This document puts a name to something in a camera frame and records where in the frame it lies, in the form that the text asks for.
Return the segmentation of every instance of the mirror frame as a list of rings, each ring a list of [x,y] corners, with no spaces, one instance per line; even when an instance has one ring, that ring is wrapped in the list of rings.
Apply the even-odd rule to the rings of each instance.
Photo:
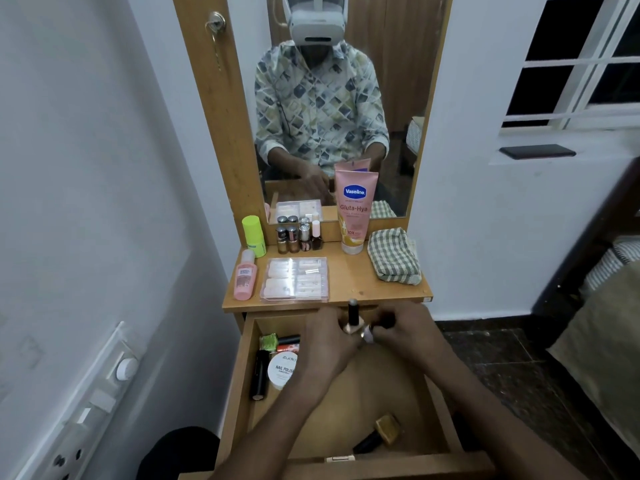
[[[406,215],[405,217],[370,220],[367,238],[377,230],[395,227],[402,227],[407,230],[409,226],[413,196],[420,174],[420,167],[422,166],[424,140],[429,124],[429,115],[452,3],[453,0],[447,0],[444,10],[442,30],[433,65],[429,99],[424,115],[422,136],[416,159],[416,170],[413,176]],[[218,165],[225,183],[240,242],[243,246],[246,245],[242,219],[245,216],[256,215],[260,217],[265,242],[268,246],[275,245],[277,243],[277,225],[268,223],[264,208],[264,197],[253,144],[253,133],[244,97],[244,86],[236,52],[233,23],[229,15],[227,0],[173,0],[173,4],[178,15],[180,29],[187,48],[189,61],[191,62],[191,69],[218,158]],[[212,11],[220,12],[227,19],[227,28],[216,37],[217,44],[215,46],[211,34],[205,28],[209,14]],[[216,50],[220,58],[221,69],[218,69],[216,62]],[[342,240],[340,226],[337,221],[323,221],[321,223],[321,233],[325,242]]]

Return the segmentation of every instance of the patterned shirt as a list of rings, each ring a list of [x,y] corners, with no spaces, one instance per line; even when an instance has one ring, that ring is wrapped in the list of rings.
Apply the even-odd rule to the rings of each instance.
[[[375,142],[389,151],[380,87],[370,58],[340,42],[309,69],[292,40],[272,47],[255,74],[262,158],[284,148],[333,176],[337,162],[359,159]]]

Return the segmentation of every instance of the neon green bottle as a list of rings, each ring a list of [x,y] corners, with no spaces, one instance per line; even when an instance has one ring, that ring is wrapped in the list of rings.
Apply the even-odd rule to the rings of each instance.
[[[267,246],[264,244],[264,234],[260,226],[260,217],[247,216],[242,219],[246,247],[255,253],[255,257],[261,258],[267,254]]]

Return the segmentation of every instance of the brown blanket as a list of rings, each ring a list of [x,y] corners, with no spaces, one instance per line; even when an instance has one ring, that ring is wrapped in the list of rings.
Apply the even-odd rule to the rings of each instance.
[[[604,282],[548,351],[640,458],[640,261]]]

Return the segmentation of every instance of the pink lotion tube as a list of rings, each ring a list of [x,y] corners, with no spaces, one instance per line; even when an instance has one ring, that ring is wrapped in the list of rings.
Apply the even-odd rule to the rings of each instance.
[[[335,197],[338,223],[342,231],[342,250],[358,254],[364,247],[371,216],[378,174],[367,171],[368,160],[335,165]]]
[[[240,264],[236,267],[234,279],[234,298],[245,301],[251,298],[255,277],[258,275],[258,266],[254,265],[255,254],[251,249],[242,251]]]

